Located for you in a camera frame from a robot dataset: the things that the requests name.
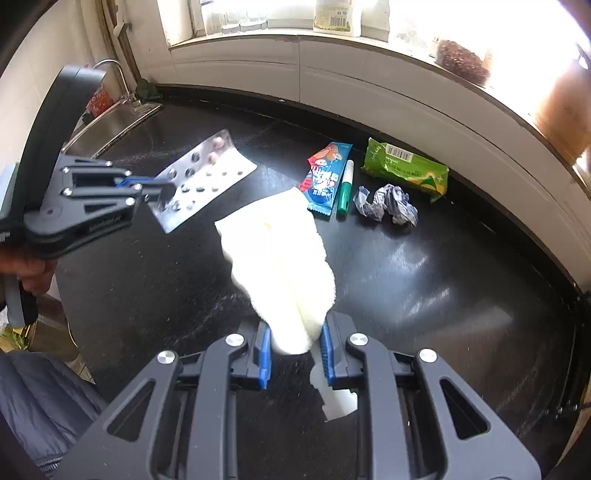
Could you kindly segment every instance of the snack wrapper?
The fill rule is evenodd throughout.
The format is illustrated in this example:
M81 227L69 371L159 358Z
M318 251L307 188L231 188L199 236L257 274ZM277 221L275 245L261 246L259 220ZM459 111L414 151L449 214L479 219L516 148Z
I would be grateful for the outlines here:
M362 170L372 177L409 185L428 193L431 201L447 190L447 166L389 143L369 139Z
M308 158L310 171L300 185L309 202L308 210L330 215L352 147L348 143L331 142Z

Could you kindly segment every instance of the green marker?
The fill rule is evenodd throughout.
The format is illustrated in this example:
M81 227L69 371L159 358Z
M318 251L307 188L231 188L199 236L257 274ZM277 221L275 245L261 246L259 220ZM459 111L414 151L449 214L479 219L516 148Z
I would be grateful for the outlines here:
M349 211L349 201L351 199L351 187L353 185L353 160L347 160L343 181L340 183L339 200L336 206L336 214L346 216Z

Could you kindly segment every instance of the cloth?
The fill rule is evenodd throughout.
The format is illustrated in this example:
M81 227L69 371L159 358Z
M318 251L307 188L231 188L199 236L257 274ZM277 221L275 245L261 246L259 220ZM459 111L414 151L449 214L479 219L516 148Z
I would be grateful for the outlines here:
M0 351L0 392L0 413L49 474L107 405L92 384L45 353Z
M357 210L364 217L381 222L384 213L388 212L392 215L394 225L411 223L417 226L418 211L408 202L408 194L404 193L402 188L388 183L376 190L372 203L368 202L368 197L369 190L361 186L353 200Z
M307 352L335 302L335 276L308 200L297 188L215 223L232 281L272 332L278 353Z

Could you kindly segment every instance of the screw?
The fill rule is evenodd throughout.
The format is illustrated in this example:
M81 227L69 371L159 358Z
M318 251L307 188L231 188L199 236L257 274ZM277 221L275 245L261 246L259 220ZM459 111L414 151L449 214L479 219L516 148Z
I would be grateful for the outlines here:
M434 350L430 348L424 348L418 353L418 357L423 361L427 362L428 364L432 364L435 360L437 360L437 354Z
M354 333L349 337L349 342L357 346L367 345L368 341L368 336L364 333Z
M173 351L171 350L163 350L162 352L160 352L158 354L158 356L156 357L158 359L158 362L164 365L168 365L171 364L172 362L174 362L174 358L176 357L176 355L174 354Z
M229 346L240 346L244 343L244 337L240 333L232 333L226 337Z

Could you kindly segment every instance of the candy wrapper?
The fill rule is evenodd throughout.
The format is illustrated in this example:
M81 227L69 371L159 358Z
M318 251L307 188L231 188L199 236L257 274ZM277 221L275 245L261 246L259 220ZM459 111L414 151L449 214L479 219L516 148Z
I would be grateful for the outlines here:
M432 202L447 190L447 166L373 138L369 139L362 170L372 177L403 182L422 190L431 196Z
M310 171L300 185L300 191L310 202L308 210L330 215L352 146L331 142L324 150L308 158Z
M374 201L368 202L369 190L363 186L359 187L355 195L355 206L361 215L381 222L384 212L392 215L394 225L405 225L411 223L417 226L418 212L408 202L408 194L402 188L390 185L389 183L374 193Z

